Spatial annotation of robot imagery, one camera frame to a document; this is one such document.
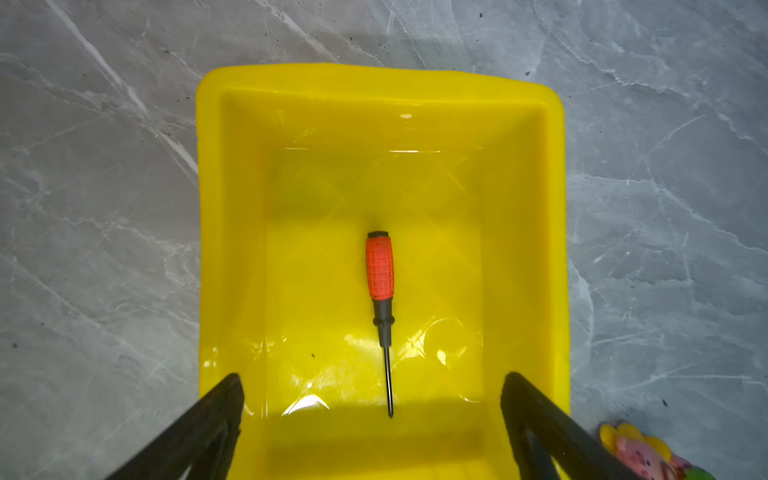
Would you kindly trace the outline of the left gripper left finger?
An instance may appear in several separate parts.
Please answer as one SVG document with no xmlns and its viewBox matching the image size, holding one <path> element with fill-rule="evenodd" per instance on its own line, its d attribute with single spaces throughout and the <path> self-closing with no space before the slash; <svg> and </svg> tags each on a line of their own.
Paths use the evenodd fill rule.
<svg viewBox="0 0 768 480">
<path fill-rule="evenodd" d="M 244 390 L 231 373 L 111 479 L 225 479 L 240 435 Z"/>
</svg>

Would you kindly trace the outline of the red black screwdriver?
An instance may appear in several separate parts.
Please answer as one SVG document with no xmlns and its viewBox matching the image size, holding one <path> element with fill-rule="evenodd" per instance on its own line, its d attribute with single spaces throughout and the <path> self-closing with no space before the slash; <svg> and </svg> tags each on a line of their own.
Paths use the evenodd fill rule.
<svg viewBox="0 0 768 480">
<path fill-rule="evenodd" d="M 395 322 L 392 301 L 395 292 L 394 257 L 391 238 L 386 231 L 373 231 L 366 239 L 366 274 L 369 296 L 373 303 L 373 323 L 383 351 L 385 388 L 389 418 L 394 417 L 394 399 L 390 349 Z"/>
</svg>

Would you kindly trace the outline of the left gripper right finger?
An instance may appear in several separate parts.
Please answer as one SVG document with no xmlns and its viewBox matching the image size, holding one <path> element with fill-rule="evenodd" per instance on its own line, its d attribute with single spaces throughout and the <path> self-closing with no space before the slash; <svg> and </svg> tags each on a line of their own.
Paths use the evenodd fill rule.
<svg viewBox="0 0 768 480">
<path fill-rule="evenodd" d="M 523 375 L 506 375 L 500 407 L 522 479 L 638 477 Z"/>
</svg>

